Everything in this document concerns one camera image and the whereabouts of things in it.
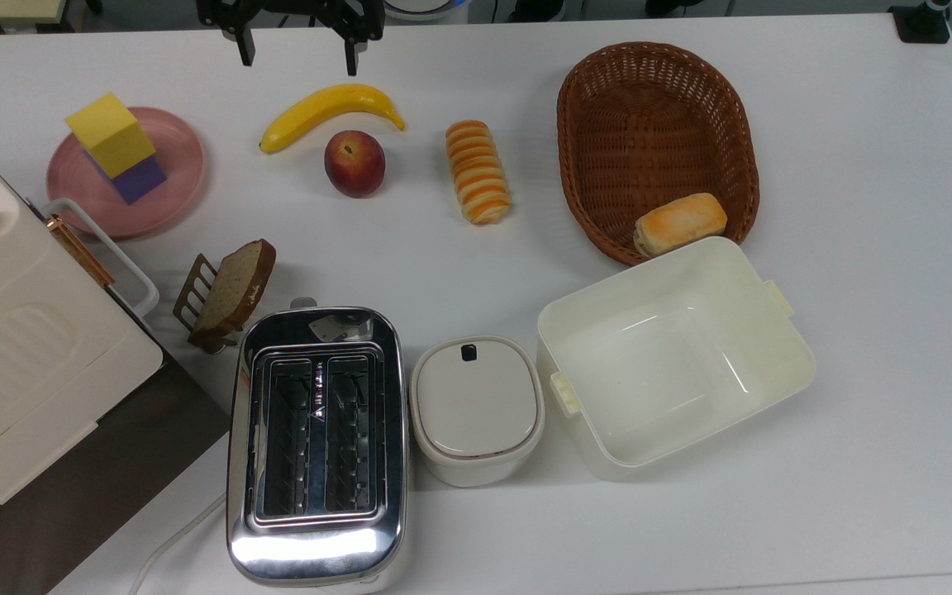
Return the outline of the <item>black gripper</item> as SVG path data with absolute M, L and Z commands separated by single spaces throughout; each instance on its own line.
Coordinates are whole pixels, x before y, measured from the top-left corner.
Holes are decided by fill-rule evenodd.
M 384 31 L 382 1 L 199 1 L 198 19 L 233 37 L 241 63 L 253 64 L 255 43 L 250 23 L 260 12 L 286 16 L 314 17 L 323 26 L 344 39 L 346 71 L 349 78 L 358 75 L 358 56 L 365 42 L 378 40 Z

